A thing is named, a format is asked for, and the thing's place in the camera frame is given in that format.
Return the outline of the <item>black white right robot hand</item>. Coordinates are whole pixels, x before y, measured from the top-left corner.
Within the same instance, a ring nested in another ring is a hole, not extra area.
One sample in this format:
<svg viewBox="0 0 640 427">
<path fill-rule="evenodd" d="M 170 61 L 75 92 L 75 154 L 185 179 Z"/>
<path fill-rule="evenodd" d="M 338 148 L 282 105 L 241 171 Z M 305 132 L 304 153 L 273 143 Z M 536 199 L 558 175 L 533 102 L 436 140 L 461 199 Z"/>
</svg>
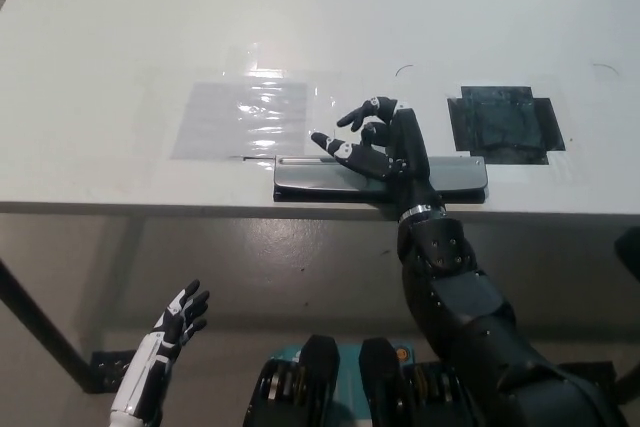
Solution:
<svg viewBox="0 0 640 427">
<path fill-rule="evenodd" d="M 443 218 L 445 204 L 430 180 L 431 168 L 414 110 L 388 97 L 373 97 L 337 121 L 359 132 L 358 143 L 321 132 L 311 140 L 337 163 L 387 185 L 398 220 Z"/>
</svg>

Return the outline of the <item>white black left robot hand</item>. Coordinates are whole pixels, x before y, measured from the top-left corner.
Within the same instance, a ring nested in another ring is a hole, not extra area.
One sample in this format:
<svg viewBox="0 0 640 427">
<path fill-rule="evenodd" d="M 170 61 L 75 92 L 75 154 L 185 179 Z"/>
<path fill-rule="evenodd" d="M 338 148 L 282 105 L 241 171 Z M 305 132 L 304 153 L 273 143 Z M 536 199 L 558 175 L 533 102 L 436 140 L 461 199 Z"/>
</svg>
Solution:
<svg viewBox="0 0 640 427">
<path fill-rule="evenodd" d="M 165 307 L 154 327 L 141 340 L 110 408 L 111 427 L 158 426 L 183 347 L 206 326 L 210 292 L 195 279 Z"/>
</svg>

